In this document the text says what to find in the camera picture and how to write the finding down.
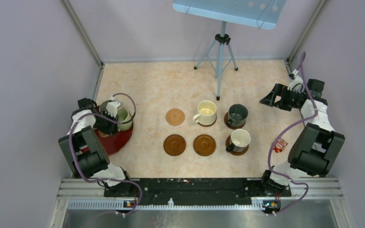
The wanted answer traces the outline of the light green mug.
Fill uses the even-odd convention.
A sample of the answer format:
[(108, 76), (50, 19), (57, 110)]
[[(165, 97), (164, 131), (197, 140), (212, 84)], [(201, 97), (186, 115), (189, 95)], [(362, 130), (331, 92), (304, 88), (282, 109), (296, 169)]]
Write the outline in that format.
[(117, 113), (117, 127), (119, 131), (127, 131), (132, 127), (133, 122), (131, 120), (131, 115), (125, 108), (121, 108)]

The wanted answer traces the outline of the dark grey cup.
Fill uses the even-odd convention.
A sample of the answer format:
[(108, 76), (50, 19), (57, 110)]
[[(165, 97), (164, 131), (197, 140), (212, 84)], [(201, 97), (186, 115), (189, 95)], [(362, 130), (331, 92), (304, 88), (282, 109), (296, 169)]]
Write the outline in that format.
[(248, 117), (248, 110), (242, 104), (233, 104), (228, 111), (228, 125), (240, 126)]

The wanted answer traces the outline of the dark wooden coaster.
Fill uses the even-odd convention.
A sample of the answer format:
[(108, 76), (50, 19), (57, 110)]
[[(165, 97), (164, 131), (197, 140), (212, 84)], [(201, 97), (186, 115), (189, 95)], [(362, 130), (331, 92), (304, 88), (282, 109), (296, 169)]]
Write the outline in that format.
[(181, 155), (186, 148), (185, 139), (179, 134), (172, 134), (166, 137), (163, 142), (163, 149), (170, 156)]
[(227, 139), (226, 139), (226, 141), (225, 141), (225, 147), (226, 147), (226, 152), (227, 153), (230, 153), (230, 154), (232, 154), (232, 155), (234, 155), (234, 156), (241, 156), (241, 155), (244, 155), (247, 151), (248, 151), (248, 149), (249, 149), (249, 146), (247, 145), (245, 148), (243, 148), (242, 149), (242, 151), (240, 151), (240, 152), (237, 152), (237, 151), (235, 151), (235, 150), (232, 150), (232, 151), (227, 151), (227, 149), (229, 148), (229, 146), (231, 145), (231, 137), (230, 136), (228, 136), (227, 137)]
[(228, 112), (224, 115), (224, 119), (223, 119), (223, 121), (224, 121), (224, 124), (228, 127), (228, 128), (230, 128), (230, 129), (232, 129), (232, 130), (236, 130), (236, 129), (241, 129), (241, 128), (243, 128), (244, 126), (245, 126), (245, 124), (246, 124), (246, 121), (244, 121), (243, 122), (243, 124), (242, 125), (240, 125), (240, 126), (231, 126), (231, 125), (228, 125)]
[(201, 134), (194, 139), (193, 148), (199, 156), (210, 156), (216, 150), (216, 141), (208, 134)]
[(201, 124), (201, 123), (197, 123), (197, 124), (202, 126), (202, 127), (210, 127), (210, 126), (213, 126), (216, 122), (217, 122), (217, 119), (215, 119), (215, 121), (213, 123), (208, 124), (208, 125), (204, 125), (204, 124)]

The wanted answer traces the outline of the white cup dark inside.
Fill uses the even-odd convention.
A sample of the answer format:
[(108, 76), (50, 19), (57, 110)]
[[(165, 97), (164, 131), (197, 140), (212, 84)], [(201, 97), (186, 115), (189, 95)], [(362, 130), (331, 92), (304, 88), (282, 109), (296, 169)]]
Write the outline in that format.
[(227, 151), (235, 150), (237, 152), (242, 151), (247, 145), (249, 146), (251, 142), (250, 133), (243, 129), (236, 129), (231, 134), (231, 145)]

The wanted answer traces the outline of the cream mug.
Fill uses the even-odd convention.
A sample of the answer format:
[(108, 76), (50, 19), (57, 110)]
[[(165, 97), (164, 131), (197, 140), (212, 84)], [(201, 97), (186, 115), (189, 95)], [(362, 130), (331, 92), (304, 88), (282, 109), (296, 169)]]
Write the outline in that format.
[(204, 125), (211, 124), (217, 119), (217, 106), (214, 102), (209, 100), (201, 101), (197, 106), (197, 114), (192, 118), (194, 123), (201, 123)]

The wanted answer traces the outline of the light wooden coaster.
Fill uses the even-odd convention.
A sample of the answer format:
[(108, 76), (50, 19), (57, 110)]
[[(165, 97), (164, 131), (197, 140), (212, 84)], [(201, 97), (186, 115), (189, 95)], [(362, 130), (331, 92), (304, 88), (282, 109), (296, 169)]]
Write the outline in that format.
[(170, 109), (165, 115), (166, 122), (171, 126), (178, 126), (185, 120), (185, 114), (181, 109)]

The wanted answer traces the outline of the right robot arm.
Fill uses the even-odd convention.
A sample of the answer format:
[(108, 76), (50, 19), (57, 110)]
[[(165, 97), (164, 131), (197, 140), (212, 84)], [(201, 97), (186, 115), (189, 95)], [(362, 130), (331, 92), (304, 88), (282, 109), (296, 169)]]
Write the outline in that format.
[(288, 160), (264, 171), (259, 183), (264, 195), (282, 193), (291, 178), (325, 177), (331, 170), (345, 136), (337, 133), (329, 122), (327, 101), (321, 97), (324, 85), (323, 81), (310, 79), (307, 89), (294, 92), (286, 85), (275, 84), (271, 92), (261, 99), (261, 104), (285, 111), (299, 109), (305, 118), (305, 127), (291, 147)]

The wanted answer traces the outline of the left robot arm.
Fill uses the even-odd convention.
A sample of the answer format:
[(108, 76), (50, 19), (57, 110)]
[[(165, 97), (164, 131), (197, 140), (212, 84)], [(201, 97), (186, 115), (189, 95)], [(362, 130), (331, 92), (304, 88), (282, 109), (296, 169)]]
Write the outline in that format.
[(130, 195), (134, 187), (126, 171), (109, 160), (132, 136), (129, 113), (117, 100), (97, 105), (94, 100), (83, 98), (77, 103), (78, 109), (71, 116), (73, 131), (58, 140), (74, 177), (84, 175), (121, 196)]

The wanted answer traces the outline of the grey ribbed cup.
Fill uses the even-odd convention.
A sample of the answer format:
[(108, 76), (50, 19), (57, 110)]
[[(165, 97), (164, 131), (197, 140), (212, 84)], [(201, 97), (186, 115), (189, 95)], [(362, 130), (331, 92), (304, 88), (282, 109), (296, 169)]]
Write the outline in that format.
[(101, 113), (103, 110), (106, 110), (106, 106), (107, 104), (110, 102), (110, 100), (106, 100), (104, 101), (99, 107), (98, 107), (98, 110), (99, 110), (99, 113)]

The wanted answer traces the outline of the red round tray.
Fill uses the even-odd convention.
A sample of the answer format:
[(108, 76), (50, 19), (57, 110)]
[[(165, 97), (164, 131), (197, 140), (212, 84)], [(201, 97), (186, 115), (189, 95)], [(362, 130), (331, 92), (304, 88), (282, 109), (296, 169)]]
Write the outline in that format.
[(122, 150), (127, 143), (129, 142), (129, 140), (132, 137), (132, 133), (133, 133), (133, 124), (132, 127), (127, 130), (127, 131), (118, 131), (117, 134), (112, 134), (112, 135), (107, 135), (104, 134), (102, 132), (100, 132), (98, 129), (94, 129), (96, 135), (98, 136), (100, 142), (102, 143), (102, 145), (104, 146), (106, 152), (108, 155), (113, 155), (117, 152), (119, 152), (120, 150)]

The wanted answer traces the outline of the red owl figurine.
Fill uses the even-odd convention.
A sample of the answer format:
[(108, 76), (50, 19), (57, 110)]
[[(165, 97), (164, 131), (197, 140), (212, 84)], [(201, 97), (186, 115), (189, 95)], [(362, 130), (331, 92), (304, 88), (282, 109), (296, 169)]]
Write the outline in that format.
[(287, 145), (288, 143), (284, 139), (279, 138), (278, 141), (274, 144), (273, 151), (276, 153), (283, 152)]

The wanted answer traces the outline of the aluminium frame rail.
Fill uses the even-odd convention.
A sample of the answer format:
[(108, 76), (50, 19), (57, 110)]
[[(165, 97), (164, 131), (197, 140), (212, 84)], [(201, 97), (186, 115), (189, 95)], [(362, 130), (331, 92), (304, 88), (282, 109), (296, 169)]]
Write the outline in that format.
[(140, 178), (127, 194), (64, 179), (52, 228), (353, 228), (336, 178), (301, 178), (280, 194), (259, 178)]

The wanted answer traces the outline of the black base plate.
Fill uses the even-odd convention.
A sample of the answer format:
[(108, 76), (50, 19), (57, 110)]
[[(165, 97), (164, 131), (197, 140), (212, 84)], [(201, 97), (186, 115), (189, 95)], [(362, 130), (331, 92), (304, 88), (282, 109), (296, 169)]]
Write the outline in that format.
[(289, 197), (289, 187), (272, 188), (260, 178), (141, 178), (110, 187), (101, 181), (108, 198), (127, 198), (125, 206), (230, 206), (250, 205), (254, 197)]

